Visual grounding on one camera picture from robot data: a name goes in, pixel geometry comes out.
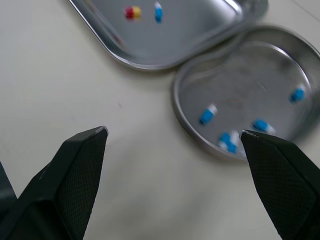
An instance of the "capsule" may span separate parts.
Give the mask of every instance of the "capsule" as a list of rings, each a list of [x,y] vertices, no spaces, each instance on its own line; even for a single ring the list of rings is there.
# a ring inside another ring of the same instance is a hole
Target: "capsule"
[[[141,8],[138,6],[129,6],[124,9],[125,17],[128,19],[139,18],[141,16]]]
[[[291,94],[290,101],[293,103],[302,101],[305,98],[305,91],[306,91],[305,85],[300,84],[295,89],[295,91]]]
[[[270,126],[267,122],[258,119],[253,123],[253,127],[261,132],[267,133],[267,134],[274,134],[276,131],[275,129]]]
[[[218,112],[218,109],[216,108],[216,106],[213,103],[210,104],[201,115],[200,123],[207,124],[212,120],[212,118],[215,116],[217,112]]]
[[[218,146],[223,150],[227,151],[229,142],[230,142],[230,134],[227,132],[224,132],[223,134],[221,134],[219,138]]]
[[[160,23],[163,17],[163,11],[160,3],[158,1],[154,4],[154,10],[155,10],[155,20]]]
[[[229,153],[236,154],[238,147],[230,142],[227,150]]]
[[[238,146],[240,138],[239,138],[239,133],[236,130],[232,130],[230,134],[230,143],[233,145]]]

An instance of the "rectangular metal tray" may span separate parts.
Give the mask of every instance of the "rectangular metal tray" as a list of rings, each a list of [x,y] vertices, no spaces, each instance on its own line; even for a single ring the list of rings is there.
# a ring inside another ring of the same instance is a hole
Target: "rectangular metal tray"
[[[161,23],[151,0],[69,0],[106,50],[138,69],[174,67],[253,24],[268,0],[160,0]],[[124,9],[139,6],[128,20]]]

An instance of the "stainless steel dish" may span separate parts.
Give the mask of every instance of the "stainless steel dish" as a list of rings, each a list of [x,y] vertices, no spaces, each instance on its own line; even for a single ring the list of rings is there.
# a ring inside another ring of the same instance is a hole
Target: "stainless steel dish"
[[[107,51],[120,62],[142,70],[176,66],[253,24],[268,0],[69,0]],[[127,6],[142,16],[128,20]]]
[[[292,104],[298,84],[306,98]],[[248,31],[232,48],[202,55],[185,64],[173,84],[173,108],[185,131],[204,149],[225,158],[246,158],[217,146],[224,131],[252,129],[264,119],[275,135],[297,141],[320,115],[320,54],[301,36],[279,27]],[[218,113],[207,125],[199,117],[209,103]]]

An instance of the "tabletop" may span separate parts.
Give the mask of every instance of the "tabletop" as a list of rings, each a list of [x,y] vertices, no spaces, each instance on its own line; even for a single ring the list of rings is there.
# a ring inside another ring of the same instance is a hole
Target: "tabletop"
[[[316,0],[269,0],[262,22],[320,49]],[[176,69],[115,62],[67,0],[0,2],[0,161],[19,196],[78,132],[109,130],[85,240],[278,240],[247,163],[202,152],[171,107]],[[320,166],[320,127],[301,149]]]

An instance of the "red and yellow capsule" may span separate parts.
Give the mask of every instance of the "red and yellow capsule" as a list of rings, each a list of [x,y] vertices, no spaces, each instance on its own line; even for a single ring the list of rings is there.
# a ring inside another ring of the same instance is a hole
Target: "red and yellow capsule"
[[[128,19],[139,18],[141,16],[141,8],[138,6],[129,6],[124,9],[125,17]]]

